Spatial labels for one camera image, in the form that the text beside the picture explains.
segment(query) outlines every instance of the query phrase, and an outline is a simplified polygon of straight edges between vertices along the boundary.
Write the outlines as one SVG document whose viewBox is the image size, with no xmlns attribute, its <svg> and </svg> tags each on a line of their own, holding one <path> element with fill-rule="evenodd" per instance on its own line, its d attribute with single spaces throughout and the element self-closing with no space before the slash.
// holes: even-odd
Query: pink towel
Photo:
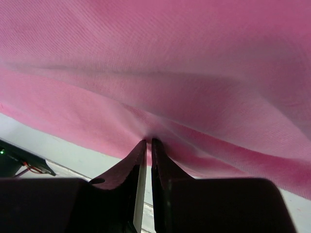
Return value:
<svg viewBox="0 0 311 233">
<path fill-rule="evenodd" d="M 309 0 L 0 0 L 0 111 L 311 199 L 310 22 Z"/>
</svg>

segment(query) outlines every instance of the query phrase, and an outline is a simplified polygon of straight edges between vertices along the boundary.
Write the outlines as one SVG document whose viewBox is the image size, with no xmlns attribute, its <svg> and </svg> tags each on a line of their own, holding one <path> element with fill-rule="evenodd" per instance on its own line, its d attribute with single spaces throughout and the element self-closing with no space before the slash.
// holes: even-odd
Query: ribbed fabric texture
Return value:
<svg viewBox="0 0 311 233">
<path fill-rule="evenodd" d="M 2 113 L 311 199 L 309 0 L 0 0 L 0 19 Z"/>
</svg>

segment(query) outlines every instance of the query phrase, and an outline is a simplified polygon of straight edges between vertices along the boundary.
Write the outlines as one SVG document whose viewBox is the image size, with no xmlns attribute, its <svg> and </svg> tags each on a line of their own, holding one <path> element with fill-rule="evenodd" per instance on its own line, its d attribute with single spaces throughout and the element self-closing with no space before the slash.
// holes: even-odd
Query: dark pink fabric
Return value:
<svg viewBox="0 0 311 233">
<path fill-rule="evenodd" d="M 0 111 L 311 199 L 310 22 L 309 0 L 0 0 Z"/>
</svg>

